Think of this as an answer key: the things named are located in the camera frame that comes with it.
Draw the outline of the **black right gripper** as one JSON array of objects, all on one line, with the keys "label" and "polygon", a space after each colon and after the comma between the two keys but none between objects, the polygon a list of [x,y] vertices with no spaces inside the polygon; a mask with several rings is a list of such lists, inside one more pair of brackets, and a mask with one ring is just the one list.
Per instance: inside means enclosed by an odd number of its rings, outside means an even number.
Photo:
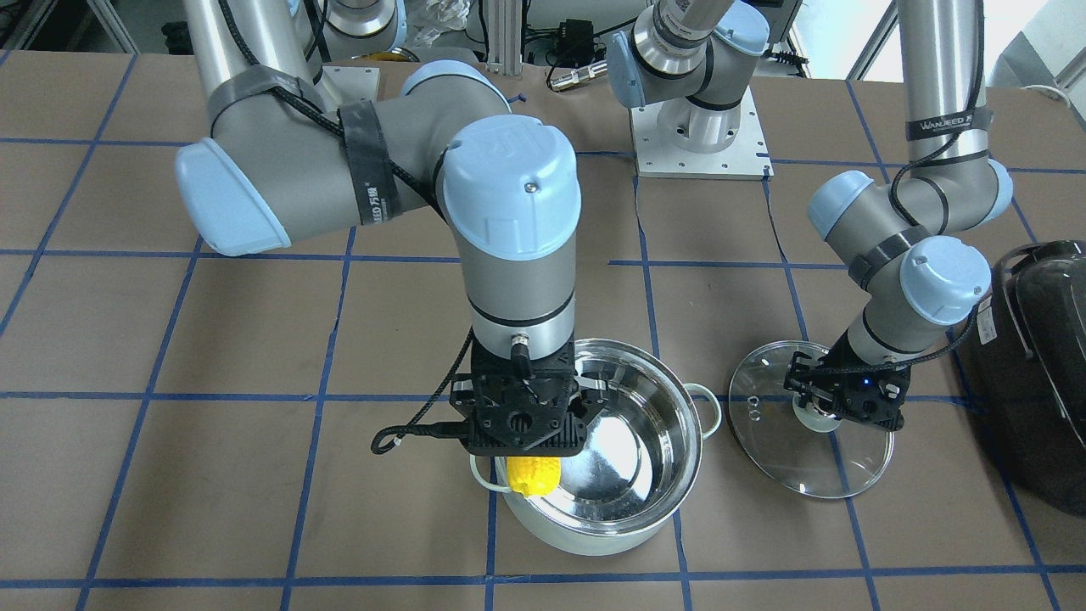
[{"label": "black right gripper", "polygon": [[610,398],[604,380],[578,375],[573,341],[528,360],[523,349],[501,357],[473,340],[470,372],[457,375],[451,391],[464,417],[451,434],[473,456],[573,457]]}]

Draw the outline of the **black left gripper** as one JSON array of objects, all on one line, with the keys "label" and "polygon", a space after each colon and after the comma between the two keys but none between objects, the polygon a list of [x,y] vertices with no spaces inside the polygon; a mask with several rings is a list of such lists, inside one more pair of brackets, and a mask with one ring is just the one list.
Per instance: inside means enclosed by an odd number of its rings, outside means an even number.
[{"label": "black left gripper", "polygon": [[783,387],[842,420],[897,432],[904,427],[901,406],[908,390],[908,368],[876,370],[853,351],[846,334],[824,356],[815,349],[794,351]]}]

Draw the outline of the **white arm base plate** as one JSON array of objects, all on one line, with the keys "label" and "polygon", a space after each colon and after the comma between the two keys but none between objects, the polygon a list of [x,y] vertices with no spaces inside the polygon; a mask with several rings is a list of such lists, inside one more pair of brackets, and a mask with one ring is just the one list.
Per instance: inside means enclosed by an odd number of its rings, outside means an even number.
[{"label": "white arm base plate", "polygon": [[775,175],[750,89],[725,111],[687,99],[632,109],[630,126],[640,177],[760,181]]},{"label": "white arm base plate", "polygon": [[381,74],[378,67],[323,66],[321,80],[315,89],[323,98],[325,109],[340,109],[359,100],[375,102],[380,90]]}]

